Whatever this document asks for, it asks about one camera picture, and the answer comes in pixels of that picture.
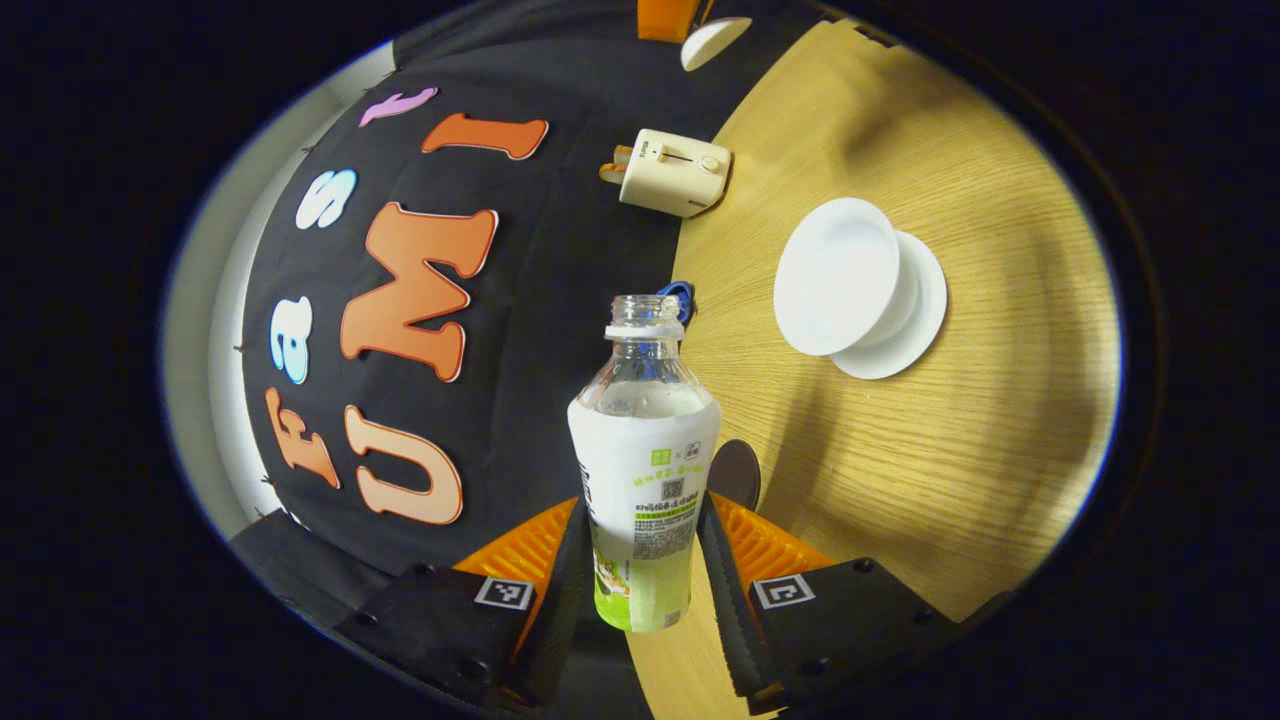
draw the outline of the white bottle label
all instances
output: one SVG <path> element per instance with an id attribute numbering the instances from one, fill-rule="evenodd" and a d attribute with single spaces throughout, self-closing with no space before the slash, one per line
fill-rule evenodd
<path id="1" fill-rule="evenodd" d="M 721 407 L 616 418 L 568 406 L 595 557 L 596 609 L 625 630 L 660 630 L 689 606 L 698 512 Z"/>

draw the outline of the orange letter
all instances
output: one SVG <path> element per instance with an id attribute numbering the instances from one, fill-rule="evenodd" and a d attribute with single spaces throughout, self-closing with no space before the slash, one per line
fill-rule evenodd
<path id="1" fill-rule="evenodd" d="M 356 484 L 370 510 L 389 510 L 431 525 L 448 525 L 458 519 L 462 514 L 462 480 L 443 450 L 417 436 L 370 423 L 355 405 L 347 406 L 343 419 L 347 421 L 347 442 L 356 455 L 376 450 L 402 457 L 425 470 L 431 480 L 431 489 L 413 492 L 379 480 L 361 465 L 356 469 Z"/>
<path id="2" fill-rule="evenodd" d="M 456 218 L 408 213 L 399 202 L 384 205 L 369 225 L 365 247 L 396 279 L 347 304 L 338 333 L 342 354 L 355 360 L 365 350 L 389 352 L 435 368 L 435 377 L 447 383 L 456 380 L 466 345 L 462 325 L 445 323 L 438 331 L 410 325 L 461 310 L 471 297 L 426 261 L 474 277 L 497 231 L 493 210 Z"/>
<path id="3" fill-rule="evenodd" d="M 431 152 L 447 145 L 463 145 L 502 150 L 512 160 L 524 160 L 538 150 L 550 127 L 547 120 L 499 123 L 472 120 L 463 113 L 453 113 L 426 136 L 422 141 L 422 152 Z"/>
<path id="4" fill-rule="evenodd" d="M 271 414 L 271 427 L 275 428 L 275 442 L 280 443 L 280 454 L 289 468 L 298 465 L 323 477 L 334 489 L 342 487 L 338 471 L 329 460 L 329 448 L 324 438 L 311 433 L 311 439 L 302 439 L 307 424 L 292 410 L 280 410 L 280 393 L 274 387 L 266 388 L 266 411 Z"/>

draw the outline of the white wall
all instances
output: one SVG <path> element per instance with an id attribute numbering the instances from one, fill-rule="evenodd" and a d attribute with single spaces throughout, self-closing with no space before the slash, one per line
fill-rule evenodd
<path id="1" fill-rule="evenodd" d="M 314 145 L 394 68 L 387 42 L 303 95 L 266 126 L 210 188 L 170 277 L 163 328 L 169 429 L 197 501 L 229 538 L 280 506 L 248 425 L 241 322 L 266 218 Z"/>

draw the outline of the wooden table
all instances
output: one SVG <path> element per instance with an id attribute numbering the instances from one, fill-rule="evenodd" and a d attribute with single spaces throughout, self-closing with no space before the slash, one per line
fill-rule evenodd
<path id="1" fill-rule="evenodd" d="M 819 23 L 714 142 L 726 197 L 685 220 L 672 277 L 699 311 L 684 357 L 760 459 L 759 512 L 831 557 L 869 555 L 952 620 L 1025 579 L 1076 516 L 1119 396 L 1106 261 L 1070 188 L 989 100 L 940 67 Z M 859 380 L 794 351 L 773 274 L 833 197 L 923 240 L 948 309 L 905 372 Z M 745 717 L 701 553 L 690 615 L 628 643 L 654 715 Z"/>

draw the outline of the plastic bottle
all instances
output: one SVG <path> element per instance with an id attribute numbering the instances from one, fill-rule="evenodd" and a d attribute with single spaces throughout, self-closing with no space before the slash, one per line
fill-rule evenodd
<path id="1" fill-rule="evenodd" d="M 595 609 L 622 630 L 689 610 L 690 560 L 721 407 L 680 361 L 672 296 L 613 300 L 613 356 L 568 405 L 595 564 Z"/>

